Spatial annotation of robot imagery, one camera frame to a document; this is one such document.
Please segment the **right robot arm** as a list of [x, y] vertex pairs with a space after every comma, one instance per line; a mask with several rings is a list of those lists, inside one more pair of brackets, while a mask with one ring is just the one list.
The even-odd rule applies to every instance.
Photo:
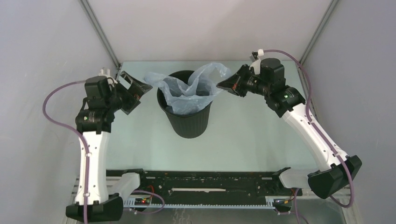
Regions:
[[330, 138], [307, 109], [300, 92], [286, 84], [285, 68], [276, 58], [243, 65], [217, 87], [233, 95], [261, 95], [266, 105], [290, 125], [308, 147], [318, 167], [316, 171], [285, 168], [272, 181], [272, 190], [284, 195], [290, 188], [310, 188], [322, 198], [332, 197], [353, 180], [362, 166], [361, 159], [349, 156]]

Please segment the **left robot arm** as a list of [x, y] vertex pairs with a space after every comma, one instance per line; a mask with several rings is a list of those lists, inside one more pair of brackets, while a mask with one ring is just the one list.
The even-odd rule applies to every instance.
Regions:
[[81, 148], [78, 191], [65, 214], [83, 223], [118, 221], [128, 195], [143, 194], [148, 182], [138, 173], [126, 173], [108, 192], [105, 156], [112, 122], [118, 110], [126, 115], [133, 111], [152, 86], [123, 71], [118, 80], [107, 75], [91, 77], [84, 87], [86, 97], [75, 119]]

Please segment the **black trash bin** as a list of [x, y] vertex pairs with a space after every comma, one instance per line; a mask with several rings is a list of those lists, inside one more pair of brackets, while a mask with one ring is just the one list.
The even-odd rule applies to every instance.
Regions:
[[[185, 83], [187, 78], [193, 73], [192, 70], [182, 70], [174, 72], [169, 76], [181, 78]], [[192, 115], [176, 115], [165, 111], [165, 99], [164, 95], [160, 90], [157, 90], [157, 101], [160, 108], [165, 112], [173, 130], [179, 136], [187, 139], [192, 139], [200, 136], [204, 133], [207, 128], [211, 103], [206, 106], [203, 110], [194, 113]]]

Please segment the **blue plastic trash bag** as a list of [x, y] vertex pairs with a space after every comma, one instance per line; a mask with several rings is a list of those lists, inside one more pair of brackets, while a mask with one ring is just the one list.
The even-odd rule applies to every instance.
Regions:
[[181, 78], [154, 72], [147, 73], [144, 81], [162, 92], [165, 111], [176, 115], [192, 115], [203, 110], [222, 92], [210, 78], [213, 73], [219, 74], [222, 80], [232, 75], [225, 65], [212, 62], [194, 71], [186, 83]]

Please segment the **small circuit board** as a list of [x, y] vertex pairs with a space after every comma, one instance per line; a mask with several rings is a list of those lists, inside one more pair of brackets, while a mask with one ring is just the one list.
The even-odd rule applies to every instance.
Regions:
[[148, 206], [151, 203], [151, 198], [135, 198], [135, 206]]

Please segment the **left corner frame post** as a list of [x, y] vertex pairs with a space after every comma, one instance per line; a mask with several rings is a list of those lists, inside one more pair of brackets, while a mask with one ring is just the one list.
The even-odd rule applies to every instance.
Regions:
[[100, 42], [102, 43], [103, 47], [105, 48], [107, 54], [111, 58], [113, 64], [119, 68], [120, 67], [120, 62], [115, 54], [115, 51], [113, 50], [90, 2], [88, 0], [79, 0], [79, 3], [85, 12], [89, 22], [91, 23], [95, 33], [97, 34]]

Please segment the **corner frame post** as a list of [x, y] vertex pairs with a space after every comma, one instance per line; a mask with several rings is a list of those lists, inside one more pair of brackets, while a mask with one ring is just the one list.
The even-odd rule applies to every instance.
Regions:
[[314, 48], [317, 40], [319, 39], [319, 37], [321, 36], [323, 30], [325, 29], [326, 25], [328, 24], [332, 14], [334, 13], [336, 7], [338, 6], [340, 0], [331, 0], [329, 6], [327, 7], [324, 15], [322, 16], [317, 28], [315, 29], [308, 45], [306, 46], [303, 55], [300, 59], [300, 63], [304, 64], [308, 58], [308, 56], [310, 55], [312, 49]]
[[91, 23], [95, 33], [97, 34], [100, 42], [102, 43], [103, 47], [105, 48], [107, 54], [111, 58], [113, 64], [119, 68], [120, 67], [120, 62], [115, 54], [115, 51], [113, 50], [90, 2], [88, 0], [79, 0], [79, 3], [85, 12], [89, 22]]

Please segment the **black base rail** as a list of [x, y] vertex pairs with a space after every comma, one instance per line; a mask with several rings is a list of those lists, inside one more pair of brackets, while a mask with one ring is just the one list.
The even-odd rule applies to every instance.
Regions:
[[107, 177], [134, 172], [140, 190], [160, 195], [168, 207], [270, 206], [269, 199], [289, 199], [293, 190], [284, 187], [277, 172], [107, 170]]

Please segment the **right corner frame post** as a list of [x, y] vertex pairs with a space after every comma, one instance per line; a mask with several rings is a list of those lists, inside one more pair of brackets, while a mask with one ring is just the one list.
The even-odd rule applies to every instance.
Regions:
[[324, 15], [322, 16], [317, 28], [315, 29], [308, 45], [306, 46], [303, 55], [300, 59], [300, 63], [304, 64], [308, 58], [308, 56], [310, 55], [312, 49], [314, 48], [317, 40], [319, 39], [319, 37], [321, 36], [323, 30], [325, 29], [326, 25], [328, 24], [332, 14], [334, 13], [336, 7], [338, 6], [340, 0], [331, 0], [329, 6], [327, 7]]

